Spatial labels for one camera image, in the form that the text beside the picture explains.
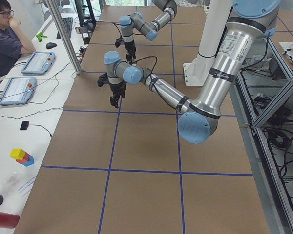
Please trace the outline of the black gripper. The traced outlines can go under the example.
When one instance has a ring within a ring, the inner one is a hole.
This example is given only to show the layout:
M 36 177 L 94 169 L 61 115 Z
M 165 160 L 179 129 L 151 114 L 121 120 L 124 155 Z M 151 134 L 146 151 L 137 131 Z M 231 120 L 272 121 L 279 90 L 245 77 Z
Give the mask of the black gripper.
M 119 97 L 125 97 L 126 92 L 126 83 L 121 82 L 118 84 L 110 84 L 110 89 L 113 93 L 113 96 L 110 97 L 110 105 L 114 106 L 115 108 L 119 108 Z
M 135 61 L 135 53 L 136 53 L 136 47 L 135 42 L 124 42 L 125 49 L 127 50 L 126 53 L 126 60 L 130 61 L 130 64 L 133 64 Z

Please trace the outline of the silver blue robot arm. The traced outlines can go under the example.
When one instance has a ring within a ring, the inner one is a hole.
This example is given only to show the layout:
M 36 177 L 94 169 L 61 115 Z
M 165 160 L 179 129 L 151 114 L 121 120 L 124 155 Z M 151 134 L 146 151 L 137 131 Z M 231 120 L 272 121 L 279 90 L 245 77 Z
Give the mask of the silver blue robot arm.
M 146 22 L 142 13 L 138 11 L 119 18 L 121 36 L 115 41 L 115 46 L 119 47 L 121 44 L 125 46 L 126 60 L 129 64 L 133 64 L 136 59 L 133 30 L 136 29 L 149 41 L 153 41 L 157 37 L 158 31 L 172 21 L 177 14 L 177 4 L 173 0 L 153 0 L 152 3 L 162 13 L 151 22 Z
M 170 86 L 152 70 L 123 61 L 116 51 L 106 52 L 106 76 L 113 92 L 111 105 L 118 105 L 119 98 L 125 95 L 126 84 L 143 83 L 181 113 L 177 127 L 184 140 L 193 144 L 204 142 L 217 128 L 220 106 L 253 42 L 275 33 L 279 5 L 277 0 L 233 1 L 233 10 L 225 22 L 227 34 L 195 100 Z

